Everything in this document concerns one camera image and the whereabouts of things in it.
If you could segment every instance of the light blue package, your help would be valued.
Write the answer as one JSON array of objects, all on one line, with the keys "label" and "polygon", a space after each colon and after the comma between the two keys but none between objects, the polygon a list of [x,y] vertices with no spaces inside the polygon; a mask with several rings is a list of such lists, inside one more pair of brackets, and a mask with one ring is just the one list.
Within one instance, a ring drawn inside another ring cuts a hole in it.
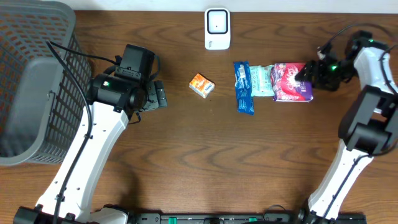
[{"label": "light blue package", "polygon": [[254,115],[253,97],[251,96],[251,79],[248,62],[234,62],[235,91],[238,112]]},{"label": "light blue package", "polygon": [[274,96],[271,83],[272,67],[273,65],[250,66],[251,96]]}]

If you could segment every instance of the small orange box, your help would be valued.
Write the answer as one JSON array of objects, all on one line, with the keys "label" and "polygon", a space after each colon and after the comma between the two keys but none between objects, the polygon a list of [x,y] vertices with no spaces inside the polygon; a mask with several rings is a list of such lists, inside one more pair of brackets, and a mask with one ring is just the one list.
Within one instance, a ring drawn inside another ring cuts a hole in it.
[{"label": "small orange box", "polygon": [[201,95],[201,97],[206,98],[207,95],[214,90],[216,85],[197,73],[197,75],[195,75],[195,77],[193,77],[192,81],[189,83],[189,87]]}]

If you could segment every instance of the snack package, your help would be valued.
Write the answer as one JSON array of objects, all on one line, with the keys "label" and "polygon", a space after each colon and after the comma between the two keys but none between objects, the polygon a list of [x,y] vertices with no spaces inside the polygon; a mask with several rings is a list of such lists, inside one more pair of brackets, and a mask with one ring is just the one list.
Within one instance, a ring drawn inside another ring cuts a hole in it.
[{"label": "snack package", "polygon": [[309,102],[313,99],[310,82],[295,80],[304,63],[277,63],[271,70],[274,101]]},{"label": "snack package", "polygon": [[197,73],[189,83],[189,88],[198,93],[201,97],[206,98],[207,95],[214,90],[215,84],[207,80],[205,77]]},{"label": "snack package", "polygon": [[234,62],[235,91],[238,112],[254,115],[253,97],[251,96],[251,79],[248,62]]},{"label": "snack package", "polygon": [[274,96],[271,83],[273,65],[250,66],[251,96]]}]

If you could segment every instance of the basket mesh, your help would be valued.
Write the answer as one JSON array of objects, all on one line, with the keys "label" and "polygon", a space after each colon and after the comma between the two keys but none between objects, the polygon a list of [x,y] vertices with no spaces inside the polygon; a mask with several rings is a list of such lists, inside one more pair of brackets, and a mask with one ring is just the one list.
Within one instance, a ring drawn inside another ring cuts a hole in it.
[{"label": "basket mesh", "polygon": [[[62,45],[68,38],[68,48],[81,51],[75,33],[68,33],[68,28],[74,27],[74,22],[68,21],[68,14],[60,13],[60,9],[54,10],[54,5],[45,9],[40,9],[37,5],[38,2],[33,2],[30,7],[23,9],[21,6],[18,11],[12,7],[8,10],[0,9],[0,135],[7,123],[26,65],[38,57],[53,57],[45,41],[52,40]],[[86,91],[91,77],[86,58],[69,52],[65,54],[65,51],[58,48],[55,50],[64,56],[68,67]],[[60,84],[55,93],[44,141],[37,152],[31,155],[29,162],[61,163],[75,137],[83,112],[83,98],[65,71],[62,74],[56,74],[56,71],[49,73],[60,75]],[[0,157],[17,156],[29,146],[14,141],[9,147],[12,150],[0,149]]]}]

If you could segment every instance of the cable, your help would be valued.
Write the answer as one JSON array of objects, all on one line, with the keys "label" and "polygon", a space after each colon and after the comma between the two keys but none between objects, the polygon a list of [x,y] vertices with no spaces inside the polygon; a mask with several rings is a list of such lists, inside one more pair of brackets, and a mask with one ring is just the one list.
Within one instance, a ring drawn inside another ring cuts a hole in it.
[{"label": "cable", "polygon": [[157,56],[157,55],[155,55],[155,58],[156,58],[156,61],[157,61],[157,71],[156,71],[155,73],[153,73],[153,74],[149,77],[149,81],[148,81],[148,82],[154,80],[154,79],[157,77],[157,75],[159,74],[159,72],[160,72],[160,58],[159,58],[159,56]]},{"label": "cable", "polygon": [[262,215],[262,217],[263,217],[264,220],[266,219],[267,212],[268,212],[270,209],[272,209],[272,208],[282,208],[284,211],[286,211],[286,208],[284,208],[284,207],[281,206],[281,205],[278,205],[278,204],[276,204],[276,205],[271,205],[270,207],[268,207],[268,208],[266,209],[266,211],[265,211],[264,214]]},{"label": "cable", "polygon": [[127,125],[129,125],[129,124],[138,124],[138,123],[141,122],[141,114],[139,114],[139,112],[136,112],[136,115],[137,115],[138,121],[130,122]]},{"label": "cable", "polygon": [[56,46],[56,47],[59,47],[59,48],[61,48],[61,49],[63,49],[63,50],[69,51],[69,52],[74,53],[74,54],[77,54],[77,55],[81,55],[81,56],[85,56],[85,57],[90,57],[90,58],[97,58],[97,59],[100,59],[100,60],[105,60],[105,61],[107,61],[107,62],[111,62],[111,63],[114,64],[114,65],[117,65],[117,64],[118,64],[118,63],[116,63],[114,60],[111,60],[111,59],[108,59],[108,58],[104,58],[104,57],[100,57],[100,56],[95,56],[95,55],[90,55],[90,54],[84,54],[84,53],[78,52],[78,51],[76,51],[76,50],[72,50],[72,49],[69,49],[69,48],[64,47],[64,46],[62,46],[62,45],[59,45],[59,44],[57,44],[57,43],[55,43],[55,42],[52,42],[51,40],[48,40],[47,42],[50,42],[52,45],[54,45],[54,46]]},{"label": "cable", "polygon": [[116,71],[116,65],[112,65],[103,71],[104,74],[111,75],[114,71]]},{"label": "cable", "polygon": [[324,46],[322,46],[321,49],[324,49],[328,44],[331,43],[332,40],[334,40],[337,36],[339,36],[340,34],[342,34],[344,31],[346,31],[346,30],[348,30],[348,29],[350,29],[350,28],[352,28],[352,27],[358,27],[358,26],[369,26],[369,27],[373,27],[373,28],[379,29],[379,30],[383,31],[385,34],[387,34],[393,43],[396,43],[396,42],[397,42],[395,36],[392,35],[391,32],[389,32],[386,28],[384,28],[384,27],[382,27],[382,26],[380,26],[380,25],[377,25],[377,24],[372,24],[372,23],[364,22],[364,23],[351,24],[351,25],[348,25],[348,26],[342,28],[342,29],[341,29],[340,31],[338,31],[333,37],[331,37],[331,39],[329,39],[328,42],[327,42]]},{"label": "cable", "polygon": [[385,50],[385,51],[383,52],[383,54],[381,54],[380,59],[379,59],[379,61],[380,61],[380,67],[381,67],[381,72],[382,72],[382,74],[383,74],[384,80],[386,81],[386,85],[388,86],[388,88],[391,90],[391,92],[392,92],[395,96],[397,96],[398,93],[397,93],[396,90],[391,86],[391,81],[387,78],[387,74],[386,74],[386,71],[385,71],[385,69],[384,69],[383,60],[384,60],[385,54],[386,54],[386,53],[389,53],[389,52],[390,52],[392,49],[394,49],[394,47],[396,47],[396,46],[397,46],[397,45],[395,44],[394,46],[392,46],[392,47],[390,47],[389,49]]},{"label": "cable", "polygon": [[51,46],[52,42],[51,41],[46,41],[47,46],[49,47],[51,53],[53,54],[53,56],[58,60],[58,62],[62,65],[63,69],[67,72],[68,76],[72,79],[73,83],[75,84],[77,90],[79,91],[81,97],[83,97],[83,102],[86,106],[86,110],[87,110],[87,117],[88,117],[88,129],[87,129],[87,133],[85,134],[85,138],[83,140],[83,143],[81,144],[79,151],[76,154],[76,157],[74,158],[66,176],[65,179],[63,180],[61,189],[59,194],[57,195],[57,203],[55,204],[55,210],[54,210],[54,217],[53,217],[53,224],[57,224],[58,221],[58,216],[60,213],[60,207],[61,207],[61,202],[64,199],[63,194],[65,193],[65,190],[67,188],[67,184],[69,181],[69,178],[73,172],[73,169],[75,168],[79,157],[81,155],[81,153],[83,152],[87,141],[89,140],[89,138],[91,137],[91,130],[93,129],[93,117],[91,115],[91,110],[89,107],[89,104],[87,102],[87,99],[85,97],[85,94],[83,92],[83,89],[81,88],[81,86],[79,85],[79,82],[77,81],[77,79],[73,76],[72,71],[68,68],[68,66],[65,64],[65,62],[61,59],[61,57],[59,56],[59,54],[54,50],[54,48]]}]

